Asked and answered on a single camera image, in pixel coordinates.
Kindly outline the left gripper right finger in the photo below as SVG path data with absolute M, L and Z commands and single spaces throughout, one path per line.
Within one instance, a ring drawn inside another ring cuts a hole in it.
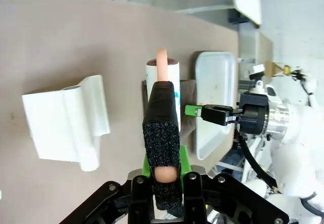
M 180 146 L 180 179 L 183 190 L 184 223 L 207 223 L 206 204 L 201 175 L 204 167 L 190 165 L 187 147 Z

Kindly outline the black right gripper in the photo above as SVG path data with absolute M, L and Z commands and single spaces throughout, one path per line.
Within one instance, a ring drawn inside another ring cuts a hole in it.
M 228 124 L 237 122 L 240 125 L 241 133 L 259 135 L 263 132 L 266 122 L 266 116 L 269 113 L 268 97 L 264 94 L 242 93 L 239 99 L 238 108 L 240 113 L 232 113 L 233 108 L 226 105 L 186 105 L 185 115 L 199 117 L 200 111 L 205 109 L 215 109 L 221 111 L 205 111 L 201 112 L 201 118 L 204 121 L 227 126 Z

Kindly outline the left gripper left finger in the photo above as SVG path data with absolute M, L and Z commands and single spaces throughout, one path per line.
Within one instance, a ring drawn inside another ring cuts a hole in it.
M 130 172 L 128 180 L 131 181 L 128 223 L 152 223 L 155 218 L 152 190 L 153 178 L 146 156 L 142 168 Z

